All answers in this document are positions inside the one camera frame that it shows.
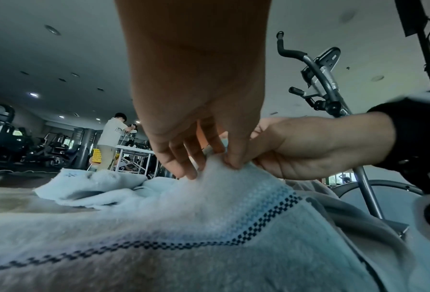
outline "white table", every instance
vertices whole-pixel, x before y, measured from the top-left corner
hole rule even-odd
[[[139,169],[143,169],[144,174],[146,174],[148,172],[148,166],[149,166],[149,161],[151,160],[151,155],[154,155],[153,151],[135,148],[135,147],[130,147],[130,146],[123,146],[123,145],[117,145],[115,148],[117,151],[120,151],[119,160],[117,162],[117,166],[115,168],[115,171],[117,171],[117,172],[118,171],[129,172],[129,171],[124,171],[124,170],[119,170],[119,163],[121,162],[122,158],[124,157],[124,154],[128,154],[128,155],[141,156],[141,157],[147,156],[148,161],[146,163],[146,167],[142,167],[141,165],[136,165],[136,166],[138,166]],[[158,167],[159,167],[159,161],[156,162],[156,169],[154,170],[154,177],[157,175]]]

